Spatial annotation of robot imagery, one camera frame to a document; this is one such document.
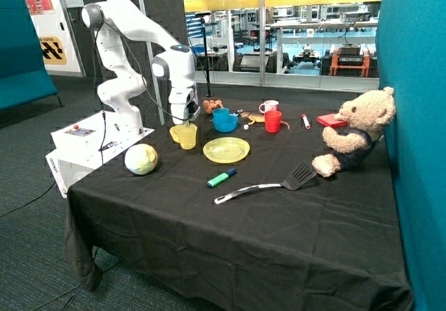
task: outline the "black spatula head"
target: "black spatula head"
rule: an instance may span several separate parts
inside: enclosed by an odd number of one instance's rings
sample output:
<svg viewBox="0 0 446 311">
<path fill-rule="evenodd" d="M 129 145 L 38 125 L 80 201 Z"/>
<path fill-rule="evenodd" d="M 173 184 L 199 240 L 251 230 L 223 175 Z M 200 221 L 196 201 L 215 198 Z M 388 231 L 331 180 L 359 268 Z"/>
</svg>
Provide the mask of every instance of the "black spatula head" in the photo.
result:
<svg viewBox="0 0 446 311">
<path fill-rule="evenodd" d="M 297 190 L 315 176 L 316 170 L 313 166 L 308 162 L 301 162 L 280 184 L 286 189 Z"/>
</svg>

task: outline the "red marker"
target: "red marker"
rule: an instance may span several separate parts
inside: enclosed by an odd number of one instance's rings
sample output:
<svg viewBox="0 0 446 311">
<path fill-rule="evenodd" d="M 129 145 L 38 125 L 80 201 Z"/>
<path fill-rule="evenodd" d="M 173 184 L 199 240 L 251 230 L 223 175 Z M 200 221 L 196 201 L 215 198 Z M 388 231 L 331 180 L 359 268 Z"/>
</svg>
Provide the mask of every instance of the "red marker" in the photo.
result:
<svg viewBox="0 0 446 311">
<path fill-rule="evenodd" d="M 309 128 L 311 127 L 310 125 L 309 125 L 309 122 L 308 122 L 308 119 L 307 119 L 307 115 L 306 114 L 302 114 L 302 119 L 304 120 L 304 123 L 305 123 L 305 128 L 307 129 L 307 130 L 309 130 Z"/>
</svg>

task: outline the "teddy bear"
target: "teddy bear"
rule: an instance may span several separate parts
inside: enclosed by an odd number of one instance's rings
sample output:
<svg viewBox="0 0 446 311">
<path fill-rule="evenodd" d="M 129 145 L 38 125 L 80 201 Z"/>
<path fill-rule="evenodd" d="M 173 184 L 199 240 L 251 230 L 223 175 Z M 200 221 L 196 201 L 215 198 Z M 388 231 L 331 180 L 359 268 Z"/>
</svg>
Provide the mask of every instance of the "teddy bear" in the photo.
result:
<svg viewBox="0 0 446 311">
<path fill-rule="evenodd" d="M 341 106 L 334 118 L 346 121 L 348 127 L 343 133 L 331 127 L 323 129 L 323 141 L 333 152 L 313 159 L 318 174 L 330 177 L 359 165 L 373 151 L 383 128 L 396 114 L 393 93 L 391 87 L 368 91 Z"/>
<path fill-rule="evenodd" d="M 212 111 L 214 109 L 217 109 L 219 107 L 223 107 L 223 104 L 222 104 L 221 100 L 216 100 L 216 101 L 214 101 L 214 100 L 204 100 L 203 101 L 203 107 L 204 107 L 205 111 L 208 114 L 212 114 Z"/>
</svg>

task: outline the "yellow cup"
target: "yellow cup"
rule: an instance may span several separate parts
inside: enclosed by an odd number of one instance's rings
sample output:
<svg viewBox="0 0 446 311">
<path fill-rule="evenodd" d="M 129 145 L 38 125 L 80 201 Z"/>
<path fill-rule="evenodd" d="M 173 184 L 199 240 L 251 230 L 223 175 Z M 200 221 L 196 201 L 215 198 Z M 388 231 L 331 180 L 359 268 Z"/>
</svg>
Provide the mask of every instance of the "yellow cup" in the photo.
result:
<svg viewBox="0 0 446 311">
<path fill-rule="evenodd" d="M 172 138 L 181 145 L 182 149 L 193 149 L 197 144 L 197 126 L 176 125 L 171 129 Z"/>
</svg>

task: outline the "glass wall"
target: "glass wall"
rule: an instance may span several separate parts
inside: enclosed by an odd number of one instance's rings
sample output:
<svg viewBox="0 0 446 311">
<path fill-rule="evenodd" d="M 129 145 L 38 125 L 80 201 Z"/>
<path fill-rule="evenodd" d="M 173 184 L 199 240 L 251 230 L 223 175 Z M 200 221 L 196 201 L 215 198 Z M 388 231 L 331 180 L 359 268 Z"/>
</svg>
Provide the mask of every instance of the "glass wall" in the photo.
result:
<svg viewBox="0 0 446 311">
<path fill-rule="evenodd" d="M 196 80 L 375 89 L 379 8 L 380 0 L 185 0 Z"/>
</svg>

